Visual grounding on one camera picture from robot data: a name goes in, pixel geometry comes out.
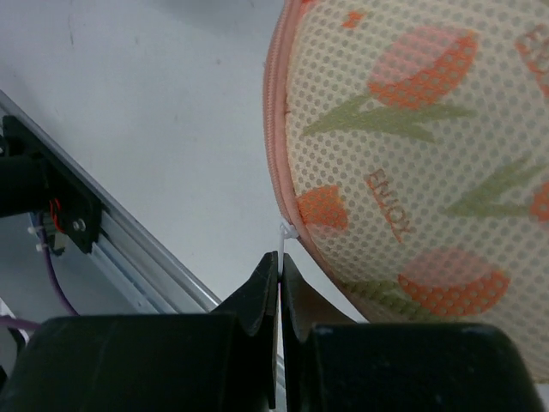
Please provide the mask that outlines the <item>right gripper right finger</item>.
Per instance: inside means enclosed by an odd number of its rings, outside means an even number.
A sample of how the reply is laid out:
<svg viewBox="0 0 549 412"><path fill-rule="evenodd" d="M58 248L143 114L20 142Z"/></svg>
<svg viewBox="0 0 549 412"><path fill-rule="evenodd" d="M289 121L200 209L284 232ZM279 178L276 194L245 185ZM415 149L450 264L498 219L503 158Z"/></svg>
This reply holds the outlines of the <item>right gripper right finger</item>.
<svg viewBox="0 0 549 412"><path fill-rule="evenodd" d="M365 327L352 321L308 283L285 255L281 316L287 409L364 409Z"/></svg>

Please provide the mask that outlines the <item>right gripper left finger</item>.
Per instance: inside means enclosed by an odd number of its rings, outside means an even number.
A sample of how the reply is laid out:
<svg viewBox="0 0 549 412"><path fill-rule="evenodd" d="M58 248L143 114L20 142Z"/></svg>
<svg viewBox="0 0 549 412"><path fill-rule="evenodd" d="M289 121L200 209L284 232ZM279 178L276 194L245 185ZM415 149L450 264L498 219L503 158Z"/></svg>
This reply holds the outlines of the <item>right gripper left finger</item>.
<svg viewBox="0 0 549 412"><path fill-rule="evenodd" d="M266 253L252 274L209 315L209 410L275 406L278 254Z"/></svg>

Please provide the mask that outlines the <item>white zipper pull tab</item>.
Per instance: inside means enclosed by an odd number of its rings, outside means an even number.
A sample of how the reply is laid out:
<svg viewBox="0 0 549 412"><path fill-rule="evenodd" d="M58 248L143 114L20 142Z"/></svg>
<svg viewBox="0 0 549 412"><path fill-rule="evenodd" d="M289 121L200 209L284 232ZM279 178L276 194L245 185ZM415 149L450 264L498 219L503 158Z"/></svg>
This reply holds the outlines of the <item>white zipper pull tab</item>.
<svg viewBox="0 0 549 412"><path fill-rule="evenodd" d="M282 218L279 226L279 242L277 250L277 270L280 280L284 273L285 243L289 239L297 239L298 231L293 224Z"/></svg>

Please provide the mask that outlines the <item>floral mesh laundry bag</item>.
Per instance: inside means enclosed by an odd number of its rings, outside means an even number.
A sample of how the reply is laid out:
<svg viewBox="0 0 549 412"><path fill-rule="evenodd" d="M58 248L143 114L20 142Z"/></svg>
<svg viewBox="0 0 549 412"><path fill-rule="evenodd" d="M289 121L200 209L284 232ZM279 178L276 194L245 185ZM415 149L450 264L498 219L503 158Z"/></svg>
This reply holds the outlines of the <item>floral mesh laundry bag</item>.
<svg viewBox="0 0 549 412"><path fill-rule="evenodd" d="M547 2L286 1L264 129L293 237L368 322L494 325L547 382Z"/></svg>

